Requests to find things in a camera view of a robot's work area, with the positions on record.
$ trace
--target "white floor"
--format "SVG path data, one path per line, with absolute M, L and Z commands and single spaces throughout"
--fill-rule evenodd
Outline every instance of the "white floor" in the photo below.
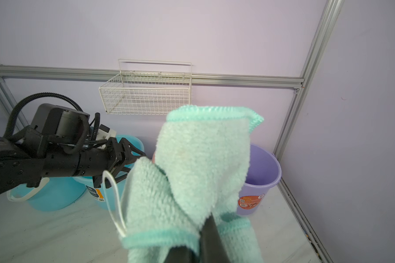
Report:
M 250 219 L 265 262 L 319 262 L 277 187 Z M 109 213 L 89 193 L 49 213 L 0 196 L 0 262 L 126 263 L 126 258 Z

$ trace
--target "orange label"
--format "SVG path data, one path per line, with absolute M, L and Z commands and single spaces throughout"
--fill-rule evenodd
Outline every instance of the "orange label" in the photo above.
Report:
M 88 189 L 89 193 L 95 199 L 97 199 L 98 201 L 101 201 L 101 202 L 105 202 L 104 197 L 102 196 L 101 191 L 99 189 L 92 188 L 92 187 L 89 187 L 89 186 L 86 186 L 86 189 Z
M 252 209 L 257 206 L 260 201 L 262 201 L 264 197 L 264 194 L 261 194 L 259 196 L 257 195 L 251 195 L 247 197 L 240 197 L 238 199 L 238 205 L 243 208 L 243 209 Z

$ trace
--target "teal towel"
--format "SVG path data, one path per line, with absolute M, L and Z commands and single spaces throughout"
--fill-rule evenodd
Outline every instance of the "teal towel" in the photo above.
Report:
M 250 221 L 235 213 L 249 135 L 262 121 L 243 107 L 183 106 L 168 114 L 155 164 L 136 161 L 112 215 L 129 263 L 162 263 L 171 247 L 183 245 L 199 255 L 199 232 L 211 213 L 232 263 L 263 262 Z

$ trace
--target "cable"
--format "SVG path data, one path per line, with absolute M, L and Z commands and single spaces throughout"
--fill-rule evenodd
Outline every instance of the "cable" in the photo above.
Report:
M 92 133 L 93 133 L 93 127 L 91 127 L 90 124 L 89 124 L 89 134 L 88 134 L 88 138 L 89 139 L 91 139 Z
M 72 155 L 75 152 L 79 151 L 80 148 L 83 147 L 83 144 L 85 143 L 86 140 L 86 136 L 88 136 L 88 131 L 89 131 L 89 123 L 88 123 L 88 119 L 86 118 L 85 115 L 80 115 L 79 118 L 81 118 L 82 123 L 83 123 L 83 131 L 82 131 L 82 135 L 79 137 L 79 140 L 77 140 L 76 145 L 74 146 L 74 148 L 68 150 L 68 148 L 64 148 L 64 152 L 67 153 L 68 155 Z
M 17 142 L 18 140 L 22 139 L 23 137 L 25 137 L 26 131 L 28 130 L 29 125 L 25 126 L 23 129 L 21 129 L 20 131 L 18 131 L 17 133 L 13 134 L 12 136 L 10 136 L 8 138 L 8 140 L 12 143 Z
M 92 132 L 91 140 L 96 140 L 96 136 L 98 135 L 100 116 L 101 115 L 99 112 L 95 113 L 95 119 L 93 122 L 93 132 Z
M 16 104 L 16 106 L 13 108 L 11 114 L 9 115 L 9 120 L 7 122 L 6 131 L 5 131 L 5 134 L 3 135 L 3 138 L 7 139 L 10 136 L 12 136 L 13 132 L 15 131 L 16 120 L 17 120 L 18 115 L 21 112 L 22 108 L 29 102 L 31 102 L 37 98 L 43 98 L 43 97 L 60 98 L 62 100 L 67 101 L 68 103 L 72 104 L 72 106 L 76 110 L 83 112 L 82 108 L 79 107 L 79 105 L 76 102 L 74 102 L 72 99 L 70 99 L 66 96 L 63 96 L 61 94 L 52 93 L 52 92 L 42 92 L 42 93 L 33 94 L 31 96 L 24 98 L 20 102 L 18 102 Z

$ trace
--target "wire basket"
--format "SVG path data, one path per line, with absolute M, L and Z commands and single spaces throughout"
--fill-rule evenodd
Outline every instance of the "wire basket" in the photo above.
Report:
M 152 64 L 154 67 L 185 66 L 190 73 L 123 71 L 121 63 Z M 119 59 L 120 73 L 99 88 L 108 114 L 165 115 L 190 104 L 192 64 L 190 62 Z

